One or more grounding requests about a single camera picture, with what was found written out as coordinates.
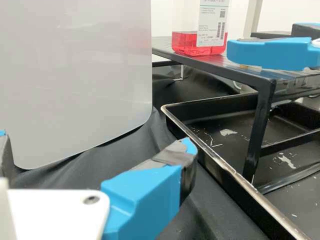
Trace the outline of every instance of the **black metal rack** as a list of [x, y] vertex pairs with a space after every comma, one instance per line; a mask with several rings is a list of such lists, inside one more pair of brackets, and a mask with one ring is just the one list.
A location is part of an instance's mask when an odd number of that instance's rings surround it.
[[169, 36], [153, 37], [152, 53], [176, 63], [246, 84], [257, 90], [254, 122], [242, 172], [243, 177], [250, 183], [253, 182], [260, 157], [310, 142], [320, 134], [320, 128], [317, 128], [286, 140], [262, 145], [272, 104], [320, 94], [320, 71], [270, 70], [239, 65], [229, 61], [225, 55], [191, 57], [178, 54], [172, 50]]

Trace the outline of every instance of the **white plastic part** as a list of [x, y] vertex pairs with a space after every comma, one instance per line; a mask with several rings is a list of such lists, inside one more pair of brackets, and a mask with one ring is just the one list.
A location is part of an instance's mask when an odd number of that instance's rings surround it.
[[17, 239], [8, 199], [8, 180], [4, 177], [0, 177], [0, 239]]
[[147, 121], [150, 5], [0, 1], [0, 129], [18, 167], [62, 160]]
[[317, 38], [315, 40], [312, 41], [312, 45], [315, 47], [315, 48], [320, 48], [320, 38]]
[[101, 191], [10, 189], [8, 196], [17, 240], [101, 240], [110, 209]]

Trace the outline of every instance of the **red liquid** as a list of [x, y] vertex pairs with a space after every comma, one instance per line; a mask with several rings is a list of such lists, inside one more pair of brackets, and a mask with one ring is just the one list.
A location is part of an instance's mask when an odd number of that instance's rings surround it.
[[199, 46], [197, 47], [197, 32], [184, 31], [172, 32], [172, 49], [176, 53], [182, 53], [190, 56], [203, 56], [222, 54], [226, 50], [228, 33], [224, 33], [223, 46]]

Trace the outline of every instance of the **tray rim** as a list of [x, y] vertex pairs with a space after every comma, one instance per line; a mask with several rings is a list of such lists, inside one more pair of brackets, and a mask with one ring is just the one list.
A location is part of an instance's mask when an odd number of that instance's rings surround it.
[[188, 103], [203, 102], [213, 99], [232, 98], [230, 96], [219, 96], [200, 100], [184, 101], [178, 103], [166, 104], [161, 107], [161, 111], [169, 118], [177, 127], [179, 127], [193, 142], [196, 143], [219, 167], [221, 171], [227, 172], [234, 181], [236, 181], [257, 203], [260, 204], [284, 229], [286, 229], [296, 239], [311, 239], [304, 233], [297, 225], [295, 225], [289, 218], [287, 218], [277, 207], [275, 207], [265, 196], [263, 196], [250, 182], [248, 182], [239, 172], [237, 172], [229, 163], [227, 163], [218, 153], [210, 148], [204, 141], [197, 137], [182, 121], [173, 115], [168, 108], [174, 106], [181, 106]]

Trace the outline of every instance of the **shelf leg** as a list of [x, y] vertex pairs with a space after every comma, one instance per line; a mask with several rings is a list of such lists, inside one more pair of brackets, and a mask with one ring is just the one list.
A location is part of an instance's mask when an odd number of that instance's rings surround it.
[[262, 89], [262, 91], [259, 91], [258, 94], [258, 102], [255, 110], [248, 152], [242, 173], [242, 176], [251, 184], [253, 184], [256, 169], [258, 166], [262, 141], [265, 135], [273, 95], [273, 85], [271, 85], [269, 89]]
[[185, 71], [184, 65], [181, 64], [180, 78], [176, 78], [176, 79], [173, 79], [173, 80], [174, 81], [182, 81], [184, 79], [184, 71]]

